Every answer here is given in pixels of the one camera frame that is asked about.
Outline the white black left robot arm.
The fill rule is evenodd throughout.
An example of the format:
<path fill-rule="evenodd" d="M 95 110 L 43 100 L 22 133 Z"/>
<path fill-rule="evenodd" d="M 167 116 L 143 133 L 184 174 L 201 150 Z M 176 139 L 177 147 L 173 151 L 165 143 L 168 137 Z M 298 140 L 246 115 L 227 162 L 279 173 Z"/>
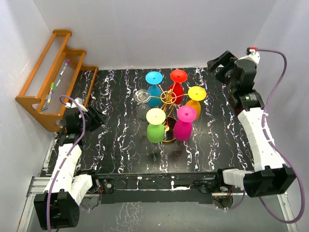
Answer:
<path fill-rule="evenodd" d="M 58 157 L 49 183 L 34 199 L 34 207 L 42 230 L 76 227 L 80 204 L 87 192 L 99 189 L 100 181 L 92 170 L 75 173 L 82 154 L 82 137 L 104 123 L 105 116 L 95 107 L 83 109 L 75 104 L 67 109 L 65 128 L 59 134 Z"/>

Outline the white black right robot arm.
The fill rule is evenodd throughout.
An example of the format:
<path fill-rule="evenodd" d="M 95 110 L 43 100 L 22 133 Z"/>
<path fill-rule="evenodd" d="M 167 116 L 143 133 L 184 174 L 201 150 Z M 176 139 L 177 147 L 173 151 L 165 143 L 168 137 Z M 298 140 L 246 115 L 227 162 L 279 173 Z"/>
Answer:
<path fill-rule="evenodd" d="M 265 104 L 254 90 L 254 78 L 260 54 L 248 48 L 246 56 L 237 58 L 225 51 L 218 58 L 208 61 L 208 71 L 226 85 L 229 103 L 243 126 L 254 159 L 254 171 L 223 168 L 217 171 L 215 186 L 228 191 L 232 186 L 247 193 L 249 197 L 283 194 L 293 183 L 296 175 L 281 155 L 271 146 L 274 142 L 265 122 Z"/>

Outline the red wine glass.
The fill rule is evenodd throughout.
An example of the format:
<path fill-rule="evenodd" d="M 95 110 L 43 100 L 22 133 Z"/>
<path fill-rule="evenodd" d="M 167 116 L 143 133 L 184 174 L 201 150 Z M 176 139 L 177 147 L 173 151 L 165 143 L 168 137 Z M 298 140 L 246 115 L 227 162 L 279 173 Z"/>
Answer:
<path fill-rule="evenodd" d="M 183 98 L 182 83 L 187 80 L 187 73 L 183 70 L 173 70 L 170 73 L 170 78 L 174 82 L 174 84 L 169 87 L 169 90 L 171 89 L 174 93 L 172 94 L 172 100 L 174 104 L 179 104 Z"/>

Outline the yellow orange wine glass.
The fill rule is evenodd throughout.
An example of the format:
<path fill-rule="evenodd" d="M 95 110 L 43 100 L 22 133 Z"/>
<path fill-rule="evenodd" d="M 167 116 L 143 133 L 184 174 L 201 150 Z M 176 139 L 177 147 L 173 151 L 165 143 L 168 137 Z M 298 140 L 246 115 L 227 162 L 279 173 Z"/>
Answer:
<path fill-rule="evenodd" d="M 195 109 L 197 113 L 197 116 L 195 118 L 195 121 L 196 121 L 199 118 L 200 113 L 201 113 L 200 101 L 205 100 L 207 93 L 204 88 L 200 86 L 193 86 L 189 88 L 187 94 L 190 100 L 185 105 L 191 106 L 192 108 Z"/>

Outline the blue wine glass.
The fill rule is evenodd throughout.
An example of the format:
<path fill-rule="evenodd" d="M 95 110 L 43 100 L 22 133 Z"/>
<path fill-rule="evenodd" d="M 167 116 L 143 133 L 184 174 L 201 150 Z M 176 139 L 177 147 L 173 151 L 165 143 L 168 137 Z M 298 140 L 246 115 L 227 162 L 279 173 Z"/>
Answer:
<path fill-rule="evenodd" d="M 150 107 L 160 106 L 162 103 L 160 99 L 162 91 L 158 85 L 162 82 L 163 75 L 160 72 L 152 71 L 146 74 L 145 80 L 148 84 L 151 85 L 148 88 L 148 91 L 152 96 L 150 100 L 147 102 L 147 104 Z"/>

